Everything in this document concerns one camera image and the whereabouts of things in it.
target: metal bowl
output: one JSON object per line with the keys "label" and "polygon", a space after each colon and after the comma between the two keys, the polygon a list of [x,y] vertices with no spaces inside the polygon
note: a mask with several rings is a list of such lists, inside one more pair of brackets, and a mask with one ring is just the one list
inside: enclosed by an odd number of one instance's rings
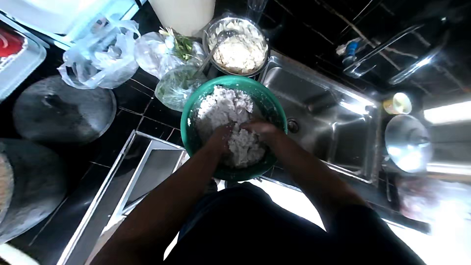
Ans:
{"label": "metal bowl", "polygon": [[227,75],[239,75],[239,76],[245,76],[245,77],[251,77],[251,76],[254,76],[254,75],[258,75],[268,64],[268,58],[270,57],[270,44],[268,43],[267,38],[265,38],[265,35],[263,34],[260,27],[248,18],[239,17],[239,16],[236,16],[234,14],[229,14],[229,15],[223,15],[223,17],[215,18],[212,21],[210,21],[208,23],[208,25],[206,26],[206,28],[204,29],[204,34],[203,34],[203,49],[204,49],[204,52],[206,54],[209,54],[210,50],[209,50],[209,40],[208,39],[209,39],[209,36],[211,36],[213,33],[216,34],[216,28],[219,27],[219,24],[221,24],[221,23],[227,24],[227,23],[230,23],[231,21],[235,21],[235,22],[244,21],[246,23],[249,23],[257,29],[258,34],[263,36],[263,40],[264,40],[263,44],[267,46],[267,51],[265,52],[265,61],[263,62],[263,64],[260,65],[260,67],[258,69],[255,69],[252,73],[244,74],[244,75],[237,74],[237,73],[231,73],[231,72],[227,71],[226,69],[219,66],[214,61],[213,57],[210,58],[210,62],[212,63],[212,65],[214,65],[214,67],[216,67],[221,72],[223,72]]}

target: green herbs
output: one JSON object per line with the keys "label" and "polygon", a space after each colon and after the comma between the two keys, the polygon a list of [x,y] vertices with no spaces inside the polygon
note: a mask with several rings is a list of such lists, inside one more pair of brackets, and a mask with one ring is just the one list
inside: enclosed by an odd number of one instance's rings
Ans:
{"label": "green herbs", "polygon": [[193,41],[191,39],[179,34],[178,32],[174,32],[172,28],[160,28],[159,33],[173,37],[173,55],[183,61],[188,61],[188,59],[192,57],[191,52],[193,50]]}

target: glass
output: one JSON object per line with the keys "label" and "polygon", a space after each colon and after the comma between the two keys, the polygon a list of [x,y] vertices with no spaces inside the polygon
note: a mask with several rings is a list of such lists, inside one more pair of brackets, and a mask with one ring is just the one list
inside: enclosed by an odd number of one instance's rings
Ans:
{"label": "glass", "polygon": [[247,17],[255,23],[260,21],[268,0],[247,0]]}

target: white container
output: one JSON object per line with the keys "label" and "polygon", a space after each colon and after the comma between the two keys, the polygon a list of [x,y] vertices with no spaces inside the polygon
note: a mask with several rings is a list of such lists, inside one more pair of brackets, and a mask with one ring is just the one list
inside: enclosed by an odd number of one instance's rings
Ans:
{"label": "white container", "polygon": [[185,36],[197,36],[211,21],[216,0],[149,0],[164,27]]}

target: pot lid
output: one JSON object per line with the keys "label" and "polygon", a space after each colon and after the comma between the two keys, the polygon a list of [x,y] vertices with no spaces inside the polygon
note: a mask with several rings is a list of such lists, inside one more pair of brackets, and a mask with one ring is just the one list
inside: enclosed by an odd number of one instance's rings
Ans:
{"label": "pot lid", "polygon": [[105,133],[115,114],[111,89],[76,89],[60,75],[32,84],[13,108],[18,133],[43,144],[89,143]]}
{"label": "pot lid", "polygon": [[400,169],[410,173],[426,169],[433,150],[429,133],[418,119],[397,115],[386,126],[384,138],[389,156]]}

